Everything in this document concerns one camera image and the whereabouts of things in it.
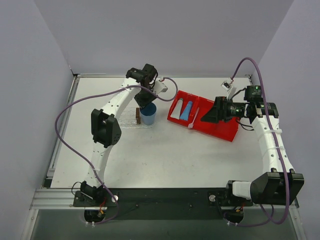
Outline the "aluminium front rail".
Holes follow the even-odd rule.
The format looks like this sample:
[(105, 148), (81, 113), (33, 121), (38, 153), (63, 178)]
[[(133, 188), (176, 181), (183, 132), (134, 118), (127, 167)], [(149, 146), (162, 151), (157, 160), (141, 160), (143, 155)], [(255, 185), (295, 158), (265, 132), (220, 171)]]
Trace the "aluminium front rail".
[(36, 189), (30, 205), (31, 210), (99, 210), (97, 206), (84, 204), (74, 206), (74, 194), (78, 189), (74, 188), (40, 188)]

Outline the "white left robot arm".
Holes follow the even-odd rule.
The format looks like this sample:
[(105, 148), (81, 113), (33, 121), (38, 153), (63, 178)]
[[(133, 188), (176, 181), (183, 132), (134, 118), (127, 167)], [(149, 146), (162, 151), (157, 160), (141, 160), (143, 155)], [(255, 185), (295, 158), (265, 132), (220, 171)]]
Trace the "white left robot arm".
[(107, 197), (103, 187), (104, 173), (112, 147), (118, 143), (122, 131), (118, 123), (124, 109), (135, 100), (139, 108), (150, 109), (156, 97), (152, 94), (158, 71), (153, 65), (145, 64), (143, 69), (131, 68), (125, 75), (122, 87), (125, 90), (115, 94), (101, 109), (91, 112), (91, 134), (93, 136), (93, 153), (80, 191), (84, 199), (92, 206), (102, 203)]

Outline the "white pink toothbrush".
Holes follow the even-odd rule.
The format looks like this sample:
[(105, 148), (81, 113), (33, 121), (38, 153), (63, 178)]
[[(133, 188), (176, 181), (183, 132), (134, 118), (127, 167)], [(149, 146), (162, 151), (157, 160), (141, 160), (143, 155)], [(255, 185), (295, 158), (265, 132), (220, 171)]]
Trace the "white pink toothbrush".
[(192, 129), (194, 127), (194, 123), (195, 123), (195, 120), (198, 116), (199, 110), (200, 110), (200, 108), (198, 107), (195, 114), (194, 114), (192, 122), (188, 125), (188, 129)]

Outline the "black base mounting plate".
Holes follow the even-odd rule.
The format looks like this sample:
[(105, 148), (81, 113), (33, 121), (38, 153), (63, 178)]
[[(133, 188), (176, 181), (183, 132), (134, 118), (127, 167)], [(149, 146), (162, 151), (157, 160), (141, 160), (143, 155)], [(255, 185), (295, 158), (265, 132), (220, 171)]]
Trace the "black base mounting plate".
[(223, 187), (214, 188), (111, 188), (93, 198), (79, 190), (73, 206), (84, 208), (85, 219), (103, 220), (216, 220), (222, 211), (251, 207), (240, 197), (227, 197)]

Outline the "white toothpaste tube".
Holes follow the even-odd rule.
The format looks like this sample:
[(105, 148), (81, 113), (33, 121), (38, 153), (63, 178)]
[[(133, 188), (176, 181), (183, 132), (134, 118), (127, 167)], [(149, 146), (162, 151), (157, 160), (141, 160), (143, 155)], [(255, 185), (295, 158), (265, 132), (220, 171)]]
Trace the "white toothpaste tube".
[(180, 98), (177, 102), (176, 102), (176, 105), (170, 115), (171, 118), (173, 119), (177, 119), (179, 120), (180, 119), (180, 115), (181, 115), (181, 110), (182, 110), (182, 106), (183, 106), (183, 99)]

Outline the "blue plastic cup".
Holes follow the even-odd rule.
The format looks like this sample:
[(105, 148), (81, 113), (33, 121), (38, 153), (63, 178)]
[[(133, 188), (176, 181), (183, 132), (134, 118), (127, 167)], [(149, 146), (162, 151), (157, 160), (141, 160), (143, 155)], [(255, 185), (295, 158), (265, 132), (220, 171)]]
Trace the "blue plastic cup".
[(150, 126), (155, 122), (157, 107), (153, 102), (149, 103), (144, 108), (141, 108), (139, 111), (145, 125)]

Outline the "blue toothpaste tube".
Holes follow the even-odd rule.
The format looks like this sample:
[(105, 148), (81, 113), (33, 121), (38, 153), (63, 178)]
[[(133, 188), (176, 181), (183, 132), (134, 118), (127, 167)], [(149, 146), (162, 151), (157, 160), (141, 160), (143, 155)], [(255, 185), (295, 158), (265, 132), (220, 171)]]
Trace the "blue toothpaste tube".
[(192, 101), (189, 101), (189, 102), (186, 104), (186, 106), (185, 106), (182, 114), (181, 114), (180, 117), (179, 117), (180, 120), (188, 121), (189, 115), (190, 115), (190, 112), (191, 112), (191, 109), (192, 109), (192, 106), (193, 106), (193, 102), (192, 102)]

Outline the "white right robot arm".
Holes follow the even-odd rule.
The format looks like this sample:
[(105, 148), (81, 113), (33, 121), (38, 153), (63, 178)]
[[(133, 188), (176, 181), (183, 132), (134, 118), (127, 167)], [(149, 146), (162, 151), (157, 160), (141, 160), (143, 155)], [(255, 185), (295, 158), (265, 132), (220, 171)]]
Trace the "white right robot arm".
[(289, 161), (276, 104), (264, 102), (259, 85), (249, 85), (243, 91), (243, 102), (217, 96), (213, 107), (200, 119), (218, 124), (247, 118), (257, 136), (263, 163), (262, 175), (253, 181), (229, 180), (225, 198), (230, 204), (243, 199), (261, 205), (291, 205), (305, 180)]

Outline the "clear textured acrylic tray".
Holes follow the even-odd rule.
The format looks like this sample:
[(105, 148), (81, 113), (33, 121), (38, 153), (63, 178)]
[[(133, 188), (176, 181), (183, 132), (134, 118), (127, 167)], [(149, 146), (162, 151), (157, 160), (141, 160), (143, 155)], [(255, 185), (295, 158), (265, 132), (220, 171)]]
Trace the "clear textured acrylic tray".
[(136, 123), (136, 107), (127, 107), (124, 109), (119, 119), (117, 120), (121, 129), (149, 129), (155, 125), (145, 125), (141, 118), (141, 124)]

